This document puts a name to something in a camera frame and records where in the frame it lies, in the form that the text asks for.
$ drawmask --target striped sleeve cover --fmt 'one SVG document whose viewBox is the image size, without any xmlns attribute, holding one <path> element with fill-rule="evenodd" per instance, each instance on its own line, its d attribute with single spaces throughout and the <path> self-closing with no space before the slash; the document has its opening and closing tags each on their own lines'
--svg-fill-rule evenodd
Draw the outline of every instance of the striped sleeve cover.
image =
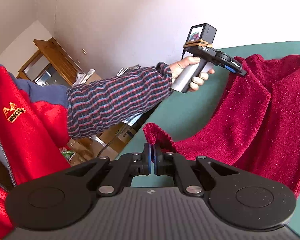
<svg viewBox="0 0 300 240">
<path fill-rule="evenodd" d="M 171 94 L 171 70 L 157 67 L 131 71 L 128 75 L 75 85 L 68 89 L 68 133 L 83 138 L 144 113 Z"/>
</svg>

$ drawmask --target green tabletop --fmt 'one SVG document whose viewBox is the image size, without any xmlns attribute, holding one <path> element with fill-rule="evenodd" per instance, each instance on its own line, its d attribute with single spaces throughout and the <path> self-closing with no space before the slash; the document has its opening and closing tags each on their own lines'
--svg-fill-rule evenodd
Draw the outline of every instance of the green tabletop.
<svg viewBox="0 0 300 240">
<path fill-rule="evenodd" d="M 265 59 L 282 58 L 291 54 L 300 55 L 300 41 L 254 44 L 220 50 L 231 56 L 245 58 L 252 54 L 261 54 Z M 226 85 L 229 71 L 221 67 L 215 67 L 215 71 L 216 73 L 210 75 L 209 80 L 199 91 L 187 94 L 174 92 L 157 107 L 147 122 L 159 125 L 172 136 L 174 141 L 194 135 L 208 123 Z M 142 152 L 145 142 L 146 139 L 141 129 L 121 154 Z M 132 182 L 134 187 L 167 187 L 172 185 L 170 177 L 153 174 L 135 177 Z M 300 196 L 289 225 L 300 234 Z"/>
</svg>

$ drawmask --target black cable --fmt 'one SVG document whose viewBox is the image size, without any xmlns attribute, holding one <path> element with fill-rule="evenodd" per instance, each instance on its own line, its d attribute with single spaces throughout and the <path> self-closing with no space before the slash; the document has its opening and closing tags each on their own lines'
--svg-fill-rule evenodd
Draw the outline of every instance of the black cable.
<svg viewBox="0 0 300 240">
<path fill-rule="evenodd" d="M 133 120 L 133 118 L 135 118 L 136 116 L 138 116 L 138 115 L 140 115 L 140 114 L 143 114 L 143 113 L 137 113 L 137 114 L 135 114 L 134 116 L 132 116 L 132 118 L 120 129 L 120 131 L 111 139 L 111 141 L 110 142 L 108 142 L 101 150 L 100 150 L 100 152 L 98 153 L 98 155 L 97 155 L 97 157 L 96 158 L 98 158 L 100 155 L 101 155 L 101 153 L 110 145 L 110 144 L 112 144 L 113 143 L 113 141 L 120 135 L 120 133 L 124 130 L 124 129 L 126 129 L 128 126 L 129 126 L 129 123 L 130 123 L 130 121 L 131 120 Z"/>
</svg>

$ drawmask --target human hand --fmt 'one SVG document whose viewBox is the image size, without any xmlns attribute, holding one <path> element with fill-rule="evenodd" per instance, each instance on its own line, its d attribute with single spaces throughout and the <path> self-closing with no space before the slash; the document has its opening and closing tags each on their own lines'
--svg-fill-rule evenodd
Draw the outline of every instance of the human hand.
<svg viewBox="0 0 300 240">
<path fill-rule="evenodd" d="M 181 72 L 184 70 L 185 67 L 189 65 L 194 65 L 200 62 L 200 58 L 198 57 L 185 57 L 180 61 L 177 61 L 175 63 L 172 63 L 169 65 L 169 68 L 171 69 L 172 74 L 172 83 L 176 80 L 176 78 L 181 74 Z M 208 71 L 209 74 L 213 74 L 214 70 L 211 69 Z M 209 75 L 206 72 L 201 72 L 199 74 L 199 77 L 193 77 L 192 82 L 190 83 L 190 89 L 189 91 L 197 91 L 199 89 L 199 86 L 203 85 L 204 80 L 208 80 Z"/>
</svg>

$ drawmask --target wooden furniture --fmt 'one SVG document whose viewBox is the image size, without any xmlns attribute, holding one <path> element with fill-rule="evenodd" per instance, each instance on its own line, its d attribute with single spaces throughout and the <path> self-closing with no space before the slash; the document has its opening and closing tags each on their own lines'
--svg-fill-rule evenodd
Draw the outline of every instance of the wooden furniture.
<svg viewBox="0 0 300 240">
<path fill-rule="evenodd" d="M 53 37 L 48 41 L 33 42 L 38 51 L 20 68 L 17 78 L 42 86 L 59 84 L 71 87 L 79 69 L 58 42 Z"/>
</svg>

